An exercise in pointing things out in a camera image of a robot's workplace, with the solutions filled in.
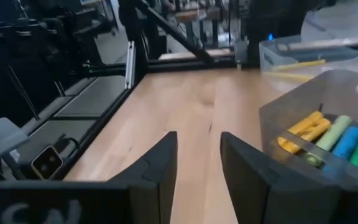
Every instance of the yellow chalk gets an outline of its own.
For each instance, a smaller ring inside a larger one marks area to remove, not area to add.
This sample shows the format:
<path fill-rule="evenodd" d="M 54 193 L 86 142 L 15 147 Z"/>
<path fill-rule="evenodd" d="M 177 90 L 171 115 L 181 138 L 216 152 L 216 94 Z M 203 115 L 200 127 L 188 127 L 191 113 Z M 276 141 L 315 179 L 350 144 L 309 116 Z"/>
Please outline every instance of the yellow chalk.
<path fill-rule="evenodd" d="M 307 82 L 314 78 L 312 75 L 300 75 L 300 74 L 291 74 L 291 73 L 282 73 L 282 72 L 264 72 L 264 75 L 278 78 L 293 78 L 302 82 Z"/>
<path fill-rule="evenodd" d="M 311 113 L 307 118 L 301 120 L 296 125 L 292 126 L 290 129 L 288 129 L 288 132 L 290 132 L 292 134 L 300 135 L 300 133 L 303 130 L 314 125 L 321 118 L 323 118 L 323 114 L 320 111 L 315 111 L 315 112 Z M 281 147 L 283 147 L 284 144 L 287 143 L 288 141 L 285 138 L 278 137 L 277 142 Z"/>
<path fill-rule="evenodd" d="M 324 59 L 315 60 L 315 61 L 311 61 L 311 62 L 299 62 L 299 63 L 294 63 L 291 65 L 279 65 L 279 66 L 273 67 L 272 70 L 273 71 L 282 71 L 282 70 L 286 70 L 286 69 L 294 69 L 294 68 L 322 65 L 324 63 L 326 63 L 326 61 Z"/>
<path fill-rule="evenodd" d="M 318 136 L 323 134 L 329 127 L 331 126 L 331 122 L 326 118 L 321 118 L 316 124 L 310 126 L 306 130 L 302 131 L 300 137 L 306 141 L 313 141 Z M 300 146 L 296 145 L 293 142 L 287 142 L 283 149 L 286 151 L 295 154 L 299 152 L 301 149 Z"/>

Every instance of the wooden tabletop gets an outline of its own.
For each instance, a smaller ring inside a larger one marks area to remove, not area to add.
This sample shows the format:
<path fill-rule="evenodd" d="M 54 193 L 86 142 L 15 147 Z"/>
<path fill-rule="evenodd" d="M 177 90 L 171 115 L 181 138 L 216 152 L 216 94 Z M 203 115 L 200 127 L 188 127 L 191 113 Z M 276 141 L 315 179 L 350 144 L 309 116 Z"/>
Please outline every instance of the wooden tabletop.
<path fill-rule="evenodd" d="M 171 223 L 237 223 L 222 171 L 221 132 L 260 149 L 259 108 L 281 94 L 258 70 L 147 75 L 65 180 L 108 180 L 177 131 Z"/>

